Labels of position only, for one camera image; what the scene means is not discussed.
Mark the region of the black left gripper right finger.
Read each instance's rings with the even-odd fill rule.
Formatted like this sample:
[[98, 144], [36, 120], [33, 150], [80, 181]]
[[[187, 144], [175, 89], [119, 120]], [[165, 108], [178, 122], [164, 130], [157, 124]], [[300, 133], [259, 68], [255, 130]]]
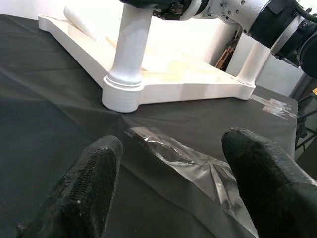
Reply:
[[231, 128], [221, 143], [259, 237], [317, 236], [317, 182], [276, 142]]

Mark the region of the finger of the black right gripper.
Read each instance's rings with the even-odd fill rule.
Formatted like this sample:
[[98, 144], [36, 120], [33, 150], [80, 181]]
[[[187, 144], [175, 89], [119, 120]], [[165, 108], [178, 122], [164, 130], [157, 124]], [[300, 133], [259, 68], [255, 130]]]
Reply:
[[173, 0], [120, 0], [124, 4], [136, 8], [167, 9], [173, 4]]

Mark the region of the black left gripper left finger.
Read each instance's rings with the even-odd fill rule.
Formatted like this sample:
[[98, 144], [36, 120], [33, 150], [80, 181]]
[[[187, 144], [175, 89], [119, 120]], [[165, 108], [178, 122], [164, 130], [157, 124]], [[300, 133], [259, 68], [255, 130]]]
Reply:
[[19, 238], [103, 238], [118, 182], [123, 145], [104, 136], [86, 147], [53, 187]]

